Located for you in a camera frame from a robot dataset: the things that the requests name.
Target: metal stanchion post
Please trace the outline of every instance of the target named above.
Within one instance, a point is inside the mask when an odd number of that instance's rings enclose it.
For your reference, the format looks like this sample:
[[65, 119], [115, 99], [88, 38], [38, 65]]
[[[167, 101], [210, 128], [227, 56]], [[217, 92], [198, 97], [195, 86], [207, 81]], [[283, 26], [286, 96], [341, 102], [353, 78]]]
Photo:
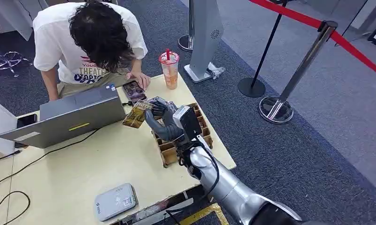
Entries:
[[178, 46], [187, 52], [191, 52], [193, 50], [193, 39], [195, 36], [195, 29], [194, 29], [194, 22], [193, 22], [193, 1], [189, 0], [189, 28], [188, 34], [183, 35], [178, 39]]
[[[272, 1], [272, 2], [276, 4], [280, 4], [280, 2], [282, 2], [283, 3], [282, 6], [286, 7], [288, 0], [280, 0], [280, 1]], [[255, 71], [254, 78], [251, 78], [251, 77], [243, 78], [237, 84], [237, 89], [239, 89], [239, 91], [247, 97], [258, 98], [258, 97], [263, 96], [265, 93], [265, 85], [261, 81], [257, 80], [257, 77], [258, 77], [259, 71], [262, 68], [262, 64], [264, 63], [265, 56], [268, 53], [269, 46], [271, 45], [276, 29], [279, 25], [281, 16], [282, 14], [277, 15], [276, 22], [273, 26], [268, 42], [266, 43], [264, 53], [262, 54], [261, 61], [258, 64], [257, 70]]]
[[282, 124], [290, 121], [294, 115], [294, 109], [287, 101], [288, 96], [294, 90], [306, 69], [310, 66], [323, 44], [330, 38], [330, 35], [337, 28], [338, 24], [334, 21], [323, 21], [319, 27], [320, 34], [316, 38], [312, 47], [309, 49], [305, 58], [295, 71], [293, 77], [284, 88], [279, 98], [265, 97], [259, 102], [259, 114], [272, 123]]

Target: cable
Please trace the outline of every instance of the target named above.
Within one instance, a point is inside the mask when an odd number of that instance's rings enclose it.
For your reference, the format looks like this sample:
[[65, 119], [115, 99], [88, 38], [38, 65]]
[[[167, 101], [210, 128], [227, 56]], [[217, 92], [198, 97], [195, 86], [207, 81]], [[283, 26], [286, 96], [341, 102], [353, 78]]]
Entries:
[[38, 159], [36, 159], [35, 161], [33, 161], [33, 162], [29, 163], [28, 165], [24, 166], [21, 170], [15, 172], [15, 173], [12, 173], [11, 175], [9, 175], [9, 176], [7, 176], [7, 177], [1, 179], [1, 180], [0, 180], [0, 183], [3, 182], [4, 180], [6, 180], [6, 179], [8, 179], [8, 178], [10, 178], [10, 177], [12, 177], [12, 176], [14, 176], [14, 175], [19, 174], [21, 171], [25, 170], [28, 166], [30, 166], [30, 165], [34, 164], [35, 162], [41, 160], [43, 157], [47, 156], [47, 155], [50, 154], [50, 153], [53, 153], [53, 152], [59, 151], [59, 150], [61, 150], [61, 149], [64, 149], [64, 148], [67, 148], [67, 147], [69, 147], [69, 146], [72, 146], [72, 145], [75, 145], [75, 144], [79, 144], [79, 143], [85, 141], [87, 138], [91, 137], [93, 134], [95, 134], [95, 133], [96, 133], [98, 130], [100, 130], [100, 129], [101, 129], [101, 128], [98, 128], [98, 129], [95, 130], [93, 133], [89, 134], [87, 137], [83, 138], [82, 140], [80, 140], [80, 141], [78, 141], [78, 142], [74, 142], [74, 143], [69, 144], [69, 145], [67, 145], [67, 146], [64, 146], [64, 147], [62, 147], [62, 148], [55, 149], [55, 150], [52, 150], [52, 151], [47, 152], [46, 154], [42, 155], [40, 158], [38, 158]]
[[122, 106], [126, 106], [126, 105], [134, 106], [134, 104], [133, 104], [132, 101], [128, 101], [128, 102], [122, 103]]
[[24, 4], [21, 2], [21, 0], [18, 0], [18, 1], [19, 1], [20, 4], [22, 5], [22, 7], [25, 9], [25, 11], [27, 11], [27, 13], [28, 13], [28, 15], [29, 15], [29, 17], [30, 17], [30, 20], [33, 21], [32, 16], [30, 15], [30, 12], [26, 9], [26, 7], [25, 7]]
[[179, 209], [175, 209], [175, 210], [166, 210], [167, 214], [176, 222], [176, 224], [178, 225], [181, 225], [177, 219], [173, 216], [173, 214], [171, 214], [172, 212], [181, 212], [189, 207], [192, 207], [193, 205], [196, 205], [198, 204], [199, 202], [201, 202], [203, 199], [207, 198], [208, 194], [210, 192], [212, 192], [215, 188], [215, 186], [218, 184], [218, 181], [220, 180], [220, 169], [218, 168], [218, 165], [217, 165], [217, 162], [215, 161], [215, 158], [214, 156], [210, 153], [210, 151], [203, 145], [202, 142], [200, 141], [195, 141], [195, 143], [198, 143], [202, 148], [203, 150], [207, 153], [207, 155], [211, 158], [211, 161], [213, 162], [214, 164], [214, 167], [215, 167], [215, 171], [217, 172], [217, 178], [215, 179], [214, 181], [214, 184], [211, 186], [210, 190], [205, 193], [198, 201], [190, 204], [190, 205], [187, 205], [187, 206], [184, 206], [184, 207], [181, 207]]
[[40, 8], [43, 10], [43, 7], [42, 7], [42, 4], [40, 3], [40, 0], [37, 0], [37, 2], [39, 3]]
[[13, 155], [16, 155], [16, 154], [18, 154], [18, 153], [20, 153], [20, 152], [21, 152], [21, 150], [17, 150], [17, 151], [15, 151], [15, 152], [11, 153], [11, 154], [8, 154], [8, 155], [6, 155], [6, 156], [0, 157], [0, 160], [1, 160], [1, 159], [4, 159], [4, 158], [7, 158], [7, 157], [10, 157], [10, 156], [13, 156]]
[[0, 205], [4, 202], [4, 200], [5, 200], [7, 197], [9, 197], [10, 195], [12, 195], [12, 194], [14, 194], [14, 193], [21, 193], [21, 194], [23, 194], [23, 195], [27, 198], [27, 200], [28, 200], [28, 205], [27, 205], [27, 207], [24, 209], [24, 211], [22, 211], [20, 214], [18, 214], [18, 216], [16, 216], [14, 219], [12, 219], [12, 220], [10, 220], [10, 221], [7, 221], [7, 222], [6, 222], [5, 224], [3, 224], [3, 225], [6, 225], [6, 224], [8, 224], [8, 223], [10, 223], [10, 222], [13, 222], [14, 220], [16, 220], [18, 217], [20, 217], [22, 214], [24, 214], [24, 213], [28, 210], [28, 208], [29, 208], [29, 206], [30, 206], [30, 198], [28, 197], [28, 195], [27, 195], [26, 193], [24, 193], [24, 192], [22, 192], [22, 191], [12, 191], [12, 192], [8, 193], [8, 195], [4, 196], [4, 198], [1, 200]]
[[[50, 154], [50, 153], [52, 153], [52, 152], [56, 152], [56, 151], [58, 151], [58, 150], [61, 150], [61, 149], [67, 148], [67, 147], [69, 147], [69, 146], [72, 146], [72, 145], [75, 145], [75, 144], [78, 144], [78, 143], [81, 143], [81, 142], [85, 141], [85, 140], [88, 139], [90, 136], [92, 136], [93, 134], [95, 134], [99, 129], [101, 129], [101, 128], [98, 128], [98, 129], [95, 130], [93, 133], [89, 134], [87, 137], [83, 138], [82, 140], [80, 140], [80, 141], [78, 141], [78, 142], [74, 142], [74, 143], [69, 144], [69, 145], [67, 145], [67, 146], [64, 146], [64, 147], [62, 147], [62, 148], [55, 149], [55, 150], [52, 150], [52, 151], [47, 152], [46, 154], [42, 155], [40, 158], [38, 158], [38, 159], [34, 160], [33, 162], [29, 163], [28, 165], [24, 166], [21, 170], [15, 172], [15, 173], [12, 173], [10, 176], [7, 176], [7, 177], [1, 179], [1, 180], [0, 180], [0, 183], [1, 183], [2, 181], [6, 180], [7, 178], [10, 178], [10, 177], [12, 177], [12, 176], [14, 176], [14, 175], [19, 174], [21, 171], [23, 171], [24, 169], [26, 169], [28, 166], [30, 166], [30, 165], [34, 164], [35, 162], [41, 160], [43, 157], [45, 157], [46, 155], [48, 155], [48, 154]], [[20, 152], [21, 152], [20, 150], [17, 150], [17, 151], [15, 151], [15, 152], [13, 152], [12, 154], [8, 155], [8, 156], [1, 157], [0, 159], [2, 159], [2, 158], [6, 158], [6, 157], [9, 157], [9, 156], [11, 156], [11, 155], [18, 154], [18, 153], [20, 153]], [[14, 220], [17, 219], [18, 217], [20, 217], [22, 214], [24, 214], [24, 213], [28, 210], [28, 208], [29, 208], [29, 206], [30, 206], [30, 198], [29, 198], [29, 196], [28, 196], [26, 193], [22, 192], [22, 191], [12, 191], [12, 192], [8, 193], [8, 195], [6, 195], [6, 196], [1, 200], [0, 205], [4, 202], [4, 200], [5, 200], [8, 196], [10, 196], [10, 195], [13, 194], [13, 193], [21, 193], [21, 194], [23, 194], [23, 195], [28, 199], [28, 205], [27, 205], [27, 207], [25, 208], [25, 210], [22, 211], [18, 216], [16, 216], [14, 219], [12, 219], [12, 220], [10, 220], [10, 221], [7, 221], [7, 222], [6, 222], [5, 224], [3, 224], [3, 225], [6, 225], [6, 224], [8, 224], [8, 223], [14, 221]]]

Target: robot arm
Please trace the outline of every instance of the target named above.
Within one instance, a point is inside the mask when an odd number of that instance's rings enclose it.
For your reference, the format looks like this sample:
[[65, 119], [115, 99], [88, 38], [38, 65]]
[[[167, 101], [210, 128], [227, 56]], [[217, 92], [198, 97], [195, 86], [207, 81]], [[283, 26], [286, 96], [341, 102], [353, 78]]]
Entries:
[[[164, 116], [169, 112], [172, 112], [172, 121], [170, 121], [170, 117]], [[173, 141], [177, 148], [180, 165], [186, 166], [188, 173], [200, 180], [204, 190], [240, 224], [322, 224], [319, 222], [304, 223], [286, 205], [273, 202], [243, 184], [212, 155], [210, 148], [200, 136], [201, 127], [193, 109], [183, 105], [173, 111], [169, 107], [165, 107], [162, 115], [164, 124], [167, 124], [166, 127], [161, 126], [150, 111], [146, 112], [146, 121], [163, 140]], [[165, 134], [167, 126], [171, 127], [172, 132], [169, 134]]]

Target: yellow tape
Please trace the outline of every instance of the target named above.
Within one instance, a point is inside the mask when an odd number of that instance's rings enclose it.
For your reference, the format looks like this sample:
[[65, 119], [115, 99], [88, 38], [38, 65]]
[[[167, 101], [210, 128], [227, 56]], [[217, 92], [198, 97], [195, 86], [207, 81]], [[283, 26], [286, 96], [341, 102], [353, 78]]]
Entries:
[[73, 127], [71, 129], [69, 129], [69, 131], [76, 130], [77, 128], [81, 128], [81, 127], [87, 126], [88, 124], [90, 124], [90, 123], [85, 123], [85, 124], [78, 125], [76, 127]]
[[208, 206], [207, 208], [200, 210], [199, 212], [191, 215], [188, 218], [185, 218], [184, 220], [182, 220], [179, 223], [181, 225], [191, 225], [194, 222], [204, 218], [205, 216], [207, 216], [208, 214], [210, 214], [212, 212], [215, 212], [215, 214], [217, 215], [217, 218], [219, 219], [219, 221], [222, 225], [229, 225], [228, 221], [226, 220], [224, 213], [221, 210], [221, 207], [217, 203], [214, 203], [214, 204]]

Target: smartphone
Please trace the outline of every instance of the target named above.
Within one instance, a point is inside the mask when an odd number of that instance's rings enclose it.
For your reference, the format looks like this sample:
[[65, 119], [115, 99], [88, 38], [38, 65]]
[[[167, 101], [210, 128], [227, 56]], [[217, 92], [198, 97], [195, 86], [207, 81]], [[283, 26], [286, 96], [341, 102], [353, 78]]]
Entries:
[[123, 84], [122, 88], [128, 100], [131, 101], [133, 104], [135, 104], [139, 100], [147, 99], [145, 91], [139, 87], [138, 82], [136, 81], [125, 83]]
[[[22, 128], [24, 126], [31, 125], [31, 124], [36, 123], [36, 122], [37, 122], [37, 115], [36, 114], [24, 116], [24, 117], [17, 119], [17, 128]], [[26, 146], [27, 146], [26, 144], [21, 144], [21, 143], [18, 143], [18, 142], [14, 143], [15, 148], [24, 148]]]

